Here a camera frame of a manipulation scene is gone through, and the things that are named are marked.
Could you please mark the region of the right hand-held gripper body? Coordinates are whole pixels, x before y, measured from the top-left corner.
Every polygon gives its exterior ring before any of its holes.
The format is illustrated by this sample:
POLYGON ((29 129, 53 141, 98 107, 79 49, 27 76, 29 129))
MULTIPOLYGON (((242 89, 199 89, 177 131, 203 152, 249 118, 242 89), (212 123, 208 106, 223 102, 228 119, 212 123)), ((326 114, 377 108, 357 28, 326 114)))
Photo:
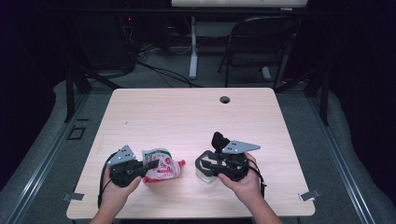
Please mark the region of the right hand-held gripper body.
POLYGON ((221 149, 219 154, 220 164, 224 165, 221 172, 235 182, 243 179, 249 170, 246 153, 260 148, 260 146, 250 143, 231 141, 221 149))

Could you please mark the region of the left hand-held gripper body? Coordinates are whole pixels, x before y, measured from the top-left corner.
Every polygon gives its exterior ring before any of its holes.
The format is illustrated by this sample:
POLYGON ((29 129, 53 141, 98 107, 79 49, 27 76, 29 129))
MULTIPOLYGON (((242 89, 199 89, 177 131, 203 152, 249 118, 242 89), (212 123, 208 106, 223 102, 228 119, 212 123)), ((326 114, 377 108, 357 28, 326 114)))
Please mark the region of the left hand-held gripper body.
POLYGON ((121 188, 127 187, 137 176, 144 177, 147 173, 143 162, 136 159, 127 145, 112 155, 107 164, 110 166, 110 179, 121 188))

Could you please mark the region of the red white plastic seasoning bag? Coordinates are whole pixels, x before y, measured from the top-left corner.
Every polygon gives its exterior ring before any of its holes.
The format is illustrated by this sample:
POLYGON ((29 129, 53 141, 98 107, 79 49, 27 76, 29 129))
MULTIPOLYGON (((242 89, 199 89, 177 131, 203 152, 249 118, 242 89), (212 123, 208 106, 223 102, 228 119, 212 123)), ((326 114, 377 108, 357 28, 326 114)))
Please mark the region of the red white plastic seasoning bag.
POLYGON ((178 178, 182 167, 186 164, 184 160, 175 161, 171 153, 166 148, 154 148, 142 151, 143 164, 151 161, 158 161, 156 168, 149 169, 142 178, 144 183, 159 182, 178 178))

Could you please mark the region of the person's right hand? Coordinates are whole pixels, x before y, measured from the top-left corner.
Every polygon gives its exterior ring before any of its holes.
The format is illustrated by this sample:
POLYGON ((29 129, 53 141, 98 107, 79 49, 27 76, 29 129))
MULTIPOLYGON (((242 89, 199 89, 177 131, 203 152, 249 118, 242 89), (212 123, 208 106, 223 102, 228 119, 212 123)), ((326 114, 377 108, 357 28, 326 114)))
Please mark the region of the person's right hand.
POLYGON ((265 206, 265 200, 261 195, 260 178, 256 174, 257 165, 255 158, 246 153, 249 165, 253 170, 249 170, 247 176, 238 182, 232 181, 224 174, 219 174, 219 180, 248 208, 256 209, 265 206))

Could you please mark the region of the person's left hand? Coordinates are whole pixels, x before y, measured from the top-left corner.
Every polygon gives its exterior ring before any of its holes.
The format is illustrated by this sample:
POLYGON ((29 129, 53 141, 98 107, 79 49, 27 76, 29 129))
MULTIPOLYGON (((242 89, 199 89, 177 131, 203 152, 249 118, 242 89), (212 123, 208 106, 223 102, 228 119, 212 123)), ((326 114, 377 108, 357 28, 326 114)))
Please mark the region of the person's left hand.
POLYGON ((101 210, 115 211, 118 213, 126 204, 128 197, 134 192, 141 182, 141 177, 136 177, 127 187, 121 188, 110 179, 110 168, 105 169, 104 188, 102 189, 101 210))

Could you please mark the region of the black tape square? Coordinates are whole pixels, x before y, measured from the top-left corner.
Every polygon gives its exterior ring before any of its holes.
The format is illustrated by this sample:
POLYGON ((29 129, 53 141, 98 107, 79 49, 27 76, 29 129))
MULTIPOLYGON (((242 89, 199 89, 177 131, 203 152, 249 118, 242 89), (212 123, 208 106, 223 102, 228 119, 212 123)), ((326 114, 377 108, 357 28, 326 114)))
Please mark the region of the black tape square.
POLYGON ((73 126, 70 133, 67 135, 67 140, 80 140, 86 131, 85 127, 73 126))

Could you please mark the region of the grey tape piece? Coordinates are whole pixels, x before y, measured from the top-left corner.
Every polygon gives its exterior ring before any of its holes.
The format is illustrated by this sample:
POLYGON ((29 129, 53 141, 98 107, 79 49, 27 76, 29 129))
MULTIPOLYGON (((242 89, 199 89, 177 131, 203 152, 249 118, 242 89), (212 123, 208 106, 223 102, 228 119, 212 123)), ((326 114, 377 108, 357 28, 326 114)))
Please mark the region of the grey tape piece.
POLYGON ((319 196, 320 196, 320 192, 317 189, 314 189, 306 193, 300 194, 299 198, 302 201, 306 202, 306 201, 314 201, 319 196))
POLYGON ((70 201, 81 201, 83 199, 84 195, 81 193, 66 193, 63 196, 63 200, 70 202, 70 201))

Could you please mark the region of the white desk leg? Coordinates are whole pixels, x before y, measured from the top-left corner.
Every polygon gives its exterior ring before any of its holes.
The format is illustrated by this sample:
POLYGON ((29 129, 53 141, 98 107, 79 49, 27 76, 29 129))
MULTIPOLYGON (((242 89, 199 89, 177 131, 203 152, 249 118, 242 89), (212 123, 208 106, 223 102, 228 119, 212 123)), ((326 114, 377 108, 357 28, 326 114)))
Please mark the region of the white desk leg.
POLYGON ((191 79, 197 78, 197 66, 198 66, 198 55, 197 55, 197 37, 196 37, 196 20, 194 17, 191 18, 191 62, 190 62, 190 73, 191 79))

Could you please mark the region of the black folding chair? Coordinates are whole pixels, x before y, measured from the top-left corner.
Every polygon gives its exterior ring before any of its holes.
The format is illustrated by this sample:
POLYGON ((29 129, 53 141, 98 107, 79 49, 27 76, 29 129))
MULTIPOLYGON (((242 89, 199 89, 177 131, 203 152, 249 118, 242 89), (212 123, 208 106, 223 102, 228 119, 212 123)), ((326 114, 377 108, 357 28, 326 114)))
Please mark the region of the black folding chair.
POLYGON ((225 66, 224 86, 230 83, 230 68, 276 67, 272 80, 279 81, 285 53, 297 34, 300 22, 292 16, 257 16, 238 22, 228 36, 218 72, 225 66))

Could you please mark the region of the dark computer tower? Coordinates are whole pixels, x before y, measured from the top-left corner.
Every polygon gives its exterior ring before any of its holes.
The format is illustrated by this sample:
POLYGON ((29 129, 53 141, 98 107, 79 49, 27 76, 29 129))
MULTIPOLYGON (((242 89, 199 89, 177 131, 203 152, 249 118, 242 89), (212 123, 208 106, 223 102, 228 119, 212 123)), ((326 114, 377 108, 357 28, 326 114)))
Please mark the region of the dark computer tower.
POLYGON ((135 56, 127 49, 116 16, 80 15, 77 17, 76 26, 94 69, 134 69, 135 56))

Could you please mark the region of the dark curtain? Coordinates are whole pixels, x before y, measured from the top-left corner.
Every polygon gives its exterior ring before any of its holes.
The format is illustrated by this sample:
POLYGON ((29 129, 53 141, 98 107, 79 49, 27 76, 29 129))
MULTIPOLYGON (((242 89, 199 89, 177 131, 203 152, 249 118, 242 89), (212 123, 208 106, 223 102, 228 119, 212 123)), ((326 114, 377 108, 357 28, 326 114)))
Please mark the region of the dark curtain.
POLYGON ((35 0, 0 0, 0 190, 14 175, 50 117, 53 84, 34 55, 39 35, 35 0))
POLYGON ((355 152, 396 205, 396 0, 328 1, 346 13, 331 90, 355 152))

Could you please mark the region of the black metal frame post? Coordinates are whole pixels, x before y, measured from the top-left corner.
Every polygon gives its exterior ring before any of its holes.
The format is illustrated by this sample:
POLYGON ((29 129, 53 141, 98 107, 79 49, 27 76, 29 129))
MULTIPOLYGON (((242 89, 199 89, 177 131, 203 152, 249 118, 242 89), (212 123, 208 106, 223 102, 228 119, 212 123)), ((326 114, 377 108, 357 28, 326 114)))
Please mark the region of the black metal frame post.
POLYGON ((66 86, 66 118, 65 122, 68 122, 75 114, 75 89, 78 89, 83 94, 90 94, 92 91, 92 85, 89 83, 88 78, 93 78, 111 90, 120 89, 120 85, 108 80, 105 77, 100 76, 98 73, 83 67, 77 66, 72 67, 66 74, 65 86, 66 86))
POLYGON ((305 97, 315 97, 320 91, 319 101, 319 117, 325 126, 329 125, 328 121, 328 97, 329 97, 329 81, 330 76, 326 68, 314 68, 305 74, 287 81, 285 84, 275 88, 275 92, 279 93, 285 91, 299 82, 308 79, 308 84, 304 88, 305 97))

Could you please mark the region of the aluminium floor rail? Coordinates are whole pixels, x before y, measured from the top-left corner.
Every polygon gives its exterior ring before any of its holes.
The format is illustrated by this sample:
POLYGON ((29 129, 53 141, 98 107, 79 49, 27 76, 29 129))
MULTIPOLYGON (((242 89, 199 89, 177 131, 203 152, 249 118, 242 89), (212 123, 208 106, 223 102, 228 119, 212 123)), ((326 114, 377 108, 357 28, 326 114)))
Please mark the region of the aluminium floor rail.
POLYGON ((77 99, 76 112, 64 120, 65 100, 59 98, 49 121, 23 159, 16 174, 0 192, 0 224, 74 224, 67 217, 70 202, 92 145, 95 117, 91 97, 77 99), (85 127, 80 140, 67 140, 73 126, 85 127))
POLYGON ((327 126, 321 118, 319 113, 319 103, 315 98, 308 97, 307 102, 311 107, 311 110, 314 113, 314 116, 317 120, 317 123, 324 133, 327 142, 330 146, 330 154, 333 160, 333 163, 337 169, 340 178, 346 188, 346 192, 348 194, 349 200, 352 202, 355 211, 361 221, 361 224, 376 224, 375 219, 366 203, 363 199, 360 188, 358 187, 355 178, 353 177, 349 166, 347 165, 347 161, 344 158, 344 155, 336 142, 334 135, 332 134, 332 130, 329 126, 327 126))

